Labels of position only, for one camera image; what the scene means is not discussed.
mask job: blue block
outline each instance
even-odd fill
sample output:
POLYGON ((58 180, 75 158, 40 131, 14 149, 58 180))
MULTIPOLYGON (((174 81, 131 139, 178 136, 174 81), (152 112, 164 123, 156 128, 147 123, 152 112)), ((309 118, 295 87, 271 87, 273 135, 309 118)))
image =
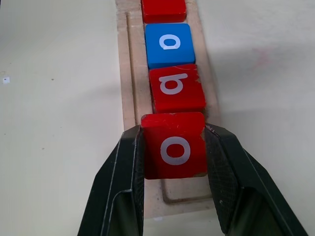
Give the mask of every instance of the blue block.
POLYGON ((150 69, 195 63, 188 24, 149 24, 145 36, 150 69))

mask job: red block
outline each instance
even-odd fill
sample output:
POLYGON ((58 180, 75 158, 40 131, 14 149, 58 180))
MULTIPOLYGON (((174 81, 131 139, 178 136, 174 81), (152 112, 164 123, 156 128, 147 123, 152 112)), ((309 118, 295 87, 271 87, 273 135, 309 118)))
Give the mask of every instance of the red block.
POLYGON ((205 96, 195 64, 150 71, 155 113, 202 112, 205 96))
POLYGON ((150 23, 175 23, 186 19, 185 0, 141 0, 143 21, 150 23))
POLYGON ((141 119, 146 179, 188 178, 207 173, 202 113, 151 114, 141 119))

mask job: letter block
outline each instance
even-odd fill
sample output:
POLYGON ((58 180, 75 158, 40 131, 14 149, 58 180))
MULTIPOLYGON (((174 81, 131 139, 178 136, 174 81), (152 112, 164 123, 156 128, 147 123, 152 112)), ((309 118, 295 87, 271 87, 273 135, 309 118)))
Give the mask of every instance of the letter block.
POLYGON ((142 0, 142 15, 147 24, 183 22, 185 0, 142 0))
POLYGON ((195 63, 188 24, 149 24, 145 37, 150 69, 195 63))
POLYGON ((150 71, 155 113, 202 112, 205 96, 195 64, 150 71))
POLYGON ((141 119, 146 179, 188 178, 207 173, 202 113, 150 114, 141 119))

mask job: white table surface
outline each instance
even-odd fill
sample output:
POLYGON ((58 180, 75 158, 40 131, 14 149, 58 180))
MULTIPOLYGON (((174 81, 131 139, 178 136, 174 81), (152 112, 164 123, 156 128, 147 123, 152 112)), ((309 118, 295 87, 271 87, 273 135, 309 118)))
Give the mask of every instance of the white table surface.
MULTIPOLYGON (((223 125, 315 234, 314 1, 199 7, 223 125)), ((77 234, 95 174, 123 131, 120 93, 113 0, 2 0, 0 235, 77 234)), ((165 222, 159 231, 147 221, 145 232, 167 236, 174 222, 189 235, 189 217, 192 228, 212 217, 220 235, 213 212, 156 219, 165 222)))

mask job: wooden board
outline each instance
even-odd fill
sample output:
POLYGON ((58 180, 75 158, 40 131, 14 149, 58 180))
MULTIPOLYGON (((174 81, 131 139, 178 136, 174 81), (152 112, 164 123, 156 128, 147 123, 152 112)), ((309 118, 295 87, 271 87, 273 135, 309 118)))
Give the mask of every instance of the wooden board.
MULTIPOLYGON (((152 113, 144 24, 140 0, 116 0, 124 129, 152 113)), ((220 125, 216 85, 212 76, 198 6, 186 0, 196 65, 205 93, 206 122, 220 125)), ((145 218, 214 208, 208 178, 145 180, 145 218)))

